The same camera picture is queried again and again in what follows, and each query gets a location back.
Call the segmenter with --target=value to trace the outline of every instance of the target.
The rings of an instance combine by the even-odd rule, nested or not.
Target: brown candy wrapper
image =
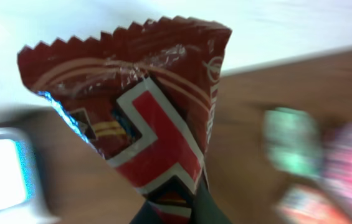
[[[148,20],[100,40],[25,47],[18,66],[25,86],[59,101],[165,223],[187,223],[230,34],[193,18]]]

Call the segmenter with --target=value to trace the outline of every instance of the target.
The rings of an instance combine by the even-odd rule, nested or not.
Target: brown table surface
[[[352,121],[352,52],[247,72],[221,80],[206,157],[210,191],[233,223],[282,223],[272,206],[291,182],[262,145],[265,110],[309,112],[321,130]],[[49,207],[61,223],[128,223],[143,203],[55,112],[21,126],[47,162]]]

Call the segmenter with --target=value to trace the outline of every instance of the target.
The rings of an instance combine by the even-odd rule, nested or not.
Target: wooden table
[[[321,130],[352,121],[352,52],[224,77],[206,158],[210,191],[233,223],[282,223],[272,206],[292,182],[275,170],[262,144],[266,110],[310,113]],[[128,223],[143,198],[53,111],[18,126],[47,163],[48,204],[61,223]]]

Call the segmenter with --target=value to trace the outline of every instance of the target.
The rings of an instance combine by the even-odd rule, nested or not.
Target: blurry green object
[[[267,111],[265,137],[269,159],[277,169],[318,177],[322,150],[316,122],[310,115],[288,108]]]

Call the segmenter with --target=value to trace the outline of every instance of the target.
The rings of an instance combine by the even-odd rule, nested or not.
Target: white background
[[[16,53],[56,37],[99,37],[161,16],[194,16],[233,29],[222,70],[352,45],[352,0],[0,0],[2,111],[47,105],[21,83]]]

